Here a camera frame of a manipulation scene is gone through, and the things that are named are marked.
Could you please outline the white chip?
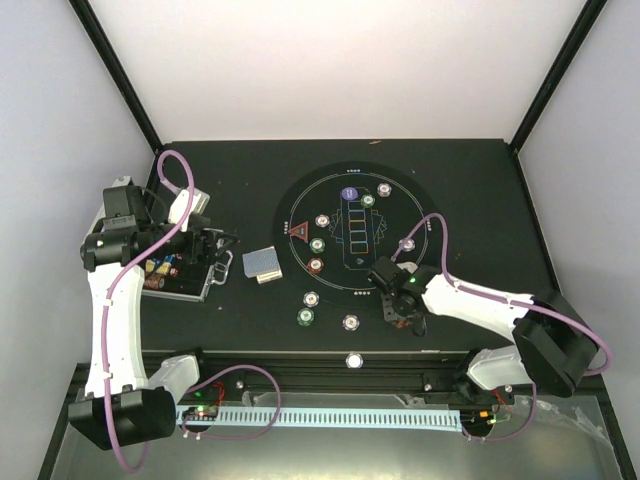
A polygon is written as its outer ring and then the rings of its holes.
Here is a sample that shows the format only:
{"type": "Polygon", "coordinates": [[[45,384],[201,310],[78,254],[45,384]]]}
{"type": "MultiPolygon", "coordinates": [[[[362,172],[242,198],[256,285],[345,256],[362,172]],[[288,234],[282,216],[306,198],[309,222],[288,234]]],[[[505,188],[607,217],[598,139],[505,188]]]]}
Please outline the white chip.
{"type": "Polygon", "coordinates": [[[363,357],[356,352],[350,352],[345,358],[345,364],[349,369],[359,369],[363,363],[363,357]]]}

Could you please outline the blue playing card deck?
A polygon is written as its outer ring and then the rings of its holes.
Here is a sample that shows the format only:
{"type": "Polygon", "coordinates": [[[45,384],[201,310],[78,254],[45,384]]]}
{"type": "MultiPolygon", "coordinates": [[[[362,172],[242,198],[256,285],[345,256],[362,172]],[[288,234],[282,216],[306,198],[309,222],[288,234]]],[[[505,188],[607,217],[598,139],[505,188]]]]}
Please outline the blue playing card deck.
{"type": "Polygon", "coordinates": [[[244,253],[242,255],[243,271],[247,278],[256,278],[271,274],[280,269],[274,246],[244,253]]]}

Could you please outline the green poker chip stack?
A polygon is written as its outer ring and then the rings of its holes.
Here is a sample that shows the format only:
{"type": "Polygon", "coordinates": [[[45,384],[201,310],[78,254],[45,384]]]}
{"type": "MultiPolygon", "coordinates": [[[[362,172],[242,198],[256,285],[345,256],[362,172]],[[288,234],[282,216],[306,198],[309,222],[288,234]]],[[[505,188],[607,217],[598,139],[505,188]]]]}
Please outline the green poker chip stack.
{"type": "Polygon", "coordinates": [[[296,319],[300,326],[310,326],[314,322],[315,314],[311,308],[305,307],[298,311],[296,319]]]}

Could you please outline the blue poker chip stack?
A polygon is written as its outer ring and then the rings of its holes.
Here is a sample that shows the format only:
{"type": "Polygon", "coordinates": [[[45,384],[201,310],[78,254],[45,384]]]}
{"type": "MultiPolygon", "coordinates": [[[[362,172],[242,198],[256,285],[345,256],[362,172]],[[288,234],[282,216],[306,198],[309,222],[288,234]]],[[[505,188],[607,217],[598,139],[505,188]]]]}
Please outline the blue poker chip stack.
{"type": "Polygon", "coordinates": [[[356,331],[360,326],[359,318],[355,315],[347,315],[342,321],[343,328],[346,331],[356,331]]]}

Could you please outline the red triangular dealer button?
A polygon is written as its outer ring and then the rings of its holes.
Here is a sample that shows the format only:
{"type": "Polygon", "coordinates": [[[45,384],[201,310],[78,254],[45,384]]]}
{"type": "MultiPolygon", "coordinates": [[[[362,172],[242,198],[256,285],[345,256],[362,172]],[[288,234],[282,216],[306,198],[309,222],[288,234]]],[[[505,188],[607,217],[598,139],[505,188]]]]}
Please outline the red triangular dealer button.
{"type": "Polygon", "coordinates": [[[309,241],[309,222],[305,221],[294,227],[291,227],[288,230],[287,234],[290,237],[298,238],[304,243],[307,243],[309,241]]]}

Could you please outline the purple round blind button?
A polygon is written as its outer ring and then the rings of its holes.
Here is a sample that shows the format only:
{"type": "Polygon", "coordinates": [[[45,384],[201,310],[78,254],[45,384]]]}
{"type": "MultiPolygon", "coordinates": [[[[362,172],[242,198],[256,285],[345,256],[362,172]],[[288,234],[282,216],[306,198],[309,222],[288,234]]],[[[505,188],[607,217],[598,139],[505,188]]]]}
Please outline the purple round blind button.
{"type": "Polygon", "coordinates": [[[348,186],[341,190],[341,198],[347,202],[355,202],[359,200],[360,194],[357,188],[348,186]]]}

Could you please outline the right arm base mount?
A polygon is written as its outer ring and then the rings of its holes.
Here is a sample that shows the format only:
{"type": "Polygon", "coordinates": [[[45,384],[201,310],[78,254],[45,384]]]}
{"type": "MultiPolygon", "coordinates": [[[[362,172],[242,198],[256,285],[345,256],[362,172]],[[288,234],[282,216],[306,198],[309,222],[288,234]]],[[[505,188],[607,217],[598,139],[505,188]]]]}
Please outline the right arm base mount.
{"type": "Polygon", "coordinates": [[[457,410],[465,433],[474,437],[487,437],[513,414],[514,396],[504,387],[483,390],[452,370],[427,370],[422,384],[425,402],[457,410]]]}

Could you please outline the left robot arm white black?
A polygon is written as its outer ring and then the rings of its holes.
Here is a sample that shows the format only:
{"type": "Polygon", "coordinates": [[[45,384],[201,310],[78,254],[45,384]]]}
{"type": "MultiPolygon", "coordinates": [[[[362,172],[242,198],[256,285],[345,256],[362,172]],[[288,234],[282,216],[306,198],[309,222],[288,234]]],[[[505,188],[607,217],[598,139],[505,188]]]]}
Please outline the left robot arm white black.
{"type": "Polygon", "coordinates": [[[208,194],[177,192],[168,216],[153,221],[142,188],[107,188],[103,209],[80,248],[92,296],[92,355],[84,396],[69,406],[71,425],[102,450],[170,436],[179,400],[207,397],[213,372],[194,348],[147,375],[141,345],[141,297],[154,266],[176,255],[209,271],[237,238],[213,229],[208,194]]]}

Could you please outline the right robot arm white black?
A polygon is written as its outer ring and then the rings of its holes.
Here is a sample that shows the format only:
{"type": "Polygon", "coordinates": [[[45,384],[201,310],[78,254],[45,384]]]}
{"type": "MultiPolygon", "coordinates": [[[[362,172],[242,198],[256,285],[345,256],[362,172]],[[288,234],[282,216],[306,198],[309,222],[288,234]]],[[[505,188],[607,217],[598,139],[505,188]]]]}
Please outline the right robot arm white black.
{"type": "Polygon", "coordinates": [[[599,347],[564,297],[501,292],[462,281],[427,265],[397,264],[382,257],[368,280],[391,303],[399,320],[457,319],[491,331],[508,347],[472,353],[454,379],[457,396],[476,403],[490,390],[531,384],[548,394],[570,397],[586,376],[599,347]]]}

